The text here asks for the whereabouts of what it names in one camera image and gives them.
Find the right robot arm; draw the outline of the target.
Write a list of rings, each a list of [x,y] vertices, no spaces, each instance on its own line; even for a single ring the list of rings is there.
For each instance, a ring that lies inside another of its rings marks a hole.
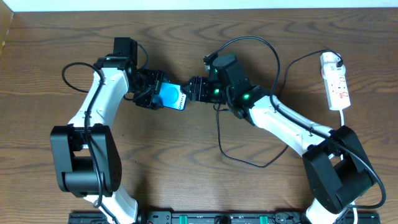
[[[253,85],[235,54],[204,58],[208,77],[182,87],[187,98],[226,104],[239,119],[272,133],[303,159],[315,199],[309,223],[335,223],[376,182],[375,171],[355,132],[314,123],[283,105],[269,90]]]

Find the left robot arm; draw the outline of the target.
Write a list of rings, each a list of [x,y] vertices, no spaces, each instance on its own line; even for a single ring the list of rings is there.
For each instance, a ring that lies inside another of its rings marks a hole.
[[[54,126],[50,143],[58,186],[100,209],[109,223],[136,223],[138,202],[121,184],[122,165],[111,128],[126,94],[137,106],[163,108],[160,87],[164,72],[137,67],[140,47],[129,37],[117,37],[113,52],[89,65],[93,83],[76,115]]]

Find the blue Galaxy smartphone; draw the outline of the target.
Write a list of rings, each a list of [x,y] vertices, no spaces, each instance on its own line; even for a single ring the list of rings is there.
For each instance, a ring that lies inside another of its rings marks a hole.
[[[158,95],[154,99],[163,107],[183,111],[187,96],[182,92],[182,87],[173,83],[163,83]]]

